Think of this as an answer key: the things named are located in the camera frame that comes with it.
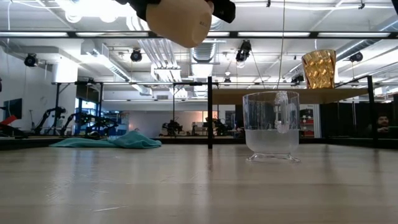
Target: wooden shelf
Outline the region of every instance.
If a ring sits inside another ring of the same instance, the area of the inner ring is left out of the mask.
[[[271,89],[257,90],[231,90],[214,89],[214,105],[242,105],[243,96],[252,93],[272,92]],[[333,103],[339,100],[345,100],[355,96],[368,94],[367,89],[279,89],[278,91],[294,91],[300,95],[300,104],[325,104]]]

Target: spotlight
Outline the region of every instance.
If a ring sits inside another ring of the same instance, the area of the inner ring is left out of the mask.
[[[358,52],[349,58],[350,62],[360,62],[362,61],[362,59],[363,59],[363,54],[361,52]]]
[[[299,73],[292,77],[292,81],[291,81],[291,83],[293,83],[292,86],[298,86],[302,82],[304,82],[304,76],[302,73]]]
[[[250,40],[244,40],[238,53],[236,54],[236,61],[237,62],[244,62],[250,56],[251,51],[251,44]]]
[[[142,54],[141,54],[141,49],[134,49],[132,51],[132,54],[130,56],[130,59],[133,62],[140,62],[142,60]]]
[[[26,66],[28,66],[30,68],[33,68],[33,67],[37,67],[37,63],[38,62],[39,61],[36,58],[36,54],[29,53],[29,54],[27,54],[27,57],[25,58],[25,62],[24,63],[25,63]]]
[[[230,77],[225,78],[224,82],[225,83],[231,83],[231,78]]]

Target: ceiling beam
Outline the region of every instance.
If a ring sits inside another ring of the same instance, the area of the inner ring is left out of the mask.
[[[212,39],[376,39],[396,40],[398,32],[352,32],[352,31],[211,31]],[[9,39],[163,39],[151,31],[39,31],[0,30],[1,38]]]

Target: red object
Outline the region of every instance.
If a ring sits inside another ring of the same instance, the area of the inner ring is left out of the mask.
[[[8,124],[11,124],[12,122],[14,122],[15,120],[17,120],[17,117],[12,115],[12,116],[9,116],[4,121],[1,121],[0,124],[8,125]]]

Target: gold vase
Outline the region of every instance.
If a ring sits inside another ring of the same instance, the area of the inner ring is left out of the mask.
[[[316,50],[302,57],[308,89],[334,88],[336,52]]]

